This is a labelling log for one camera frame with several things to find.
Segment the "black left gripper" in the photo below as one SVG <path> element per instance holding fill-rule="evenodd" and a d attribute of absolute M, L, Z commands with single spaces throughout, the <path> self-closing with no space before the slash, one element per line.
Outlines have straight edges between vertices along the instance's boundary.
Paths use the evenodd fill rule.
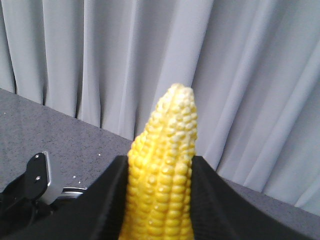
<path fill-rule="evenodd" d="M 53 215 L 59 208 L 59 205 L 46 204 L 38 198 L 26 198 L 25 176 L 22 174 L 0 193 L 0 237 L 29 227 Z"/>

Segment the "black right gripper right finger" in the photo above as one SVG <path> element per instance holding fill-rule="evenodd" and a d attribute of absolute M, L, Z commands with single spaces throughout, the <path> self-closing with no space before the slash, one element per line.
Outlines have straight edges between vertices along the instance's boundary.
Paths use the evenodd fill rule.
<path fill-rule="evenodd" d="M 191 221 L 197 240 L 318 240 L 319 216 L 220 177 L 192 159 Z"/>

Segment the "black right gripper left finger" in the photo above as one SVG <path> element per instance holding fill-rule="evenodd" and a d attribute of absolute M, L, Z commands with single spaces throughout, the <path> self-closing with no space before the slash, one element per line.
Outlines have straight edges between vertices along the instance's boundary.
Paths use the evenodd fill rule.
<path fill-rule="evenodd" d="M 124 219 L 128 158 L 117 156 L 72 203 L 36 224 L 32 240 L 117 240 Z"/>

